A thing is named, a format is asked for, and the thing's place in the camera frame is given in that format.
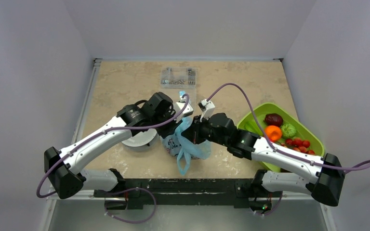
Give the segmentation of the blue plastic bag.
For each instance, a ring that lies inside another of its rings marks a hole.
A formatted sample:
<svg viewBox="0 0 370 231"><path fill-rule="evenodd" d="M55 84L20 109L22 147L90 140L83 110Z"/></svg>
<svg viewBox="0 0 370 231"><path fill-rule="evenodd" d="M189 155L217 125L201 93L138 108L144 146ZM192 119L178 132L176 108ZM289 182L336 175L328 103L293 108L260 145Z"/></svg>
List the blue plastic bag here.
<svg viewBox="0 0 370 231"><path fill-rule="evenodd" d="M179 173L184 176L190 168L193 159L208 159L211 155L211 143L205 141L193 144L182 136L182 132L190 127L192 117L184 117L172 135L161 138L162 145L170 156L176 158Z"/></svg>

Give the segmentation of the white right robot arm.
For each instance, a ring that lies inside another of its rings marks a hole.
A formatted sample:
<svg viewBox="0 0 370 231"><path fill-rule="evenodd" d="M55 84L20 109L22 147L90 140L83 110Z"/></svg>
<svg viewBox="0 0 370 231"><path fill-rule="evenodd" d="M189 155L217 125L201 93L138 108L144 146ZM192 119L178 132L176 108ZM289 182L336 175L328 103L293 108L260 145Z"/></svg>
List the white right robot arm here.
<svg viewBox="0 0 370 231"><path fill-rule="evenodd" d="M195 116L181 135L193 144L210 141L225 146L235 157L267 162L287 170L287 173L267 171L263 178L253 180L251 189L255 195L290 191L308 194L328 206L339 204L345 173L333 154L316 156L274 144L256 133L238 129L224 113L209 119Z"/></svg>

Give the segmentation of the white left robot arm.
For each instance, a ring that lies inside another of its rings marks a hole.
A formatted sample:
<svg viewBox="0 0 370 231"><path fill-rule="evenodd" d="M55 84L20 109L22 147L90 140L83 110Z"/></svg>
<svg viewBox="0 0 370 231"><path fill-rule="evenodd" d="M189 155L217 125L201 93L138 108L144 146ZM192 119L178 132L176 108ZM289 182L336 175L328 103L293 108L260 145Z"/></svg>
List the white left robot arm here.
<svg viewBox="0 0 370 231"><path fill-rule="evenodd" d="M174 103L162 92L149 100L124 106L105 125L82 140L60 150L50 147L44 152L45 179L52 184L54 194L69 198L81 190L102 190L113 197L124 192L122 177L116 170L87 170L95 158L122 141L140 132L155 129L158 135L173 134L188 99Z"/></svg>

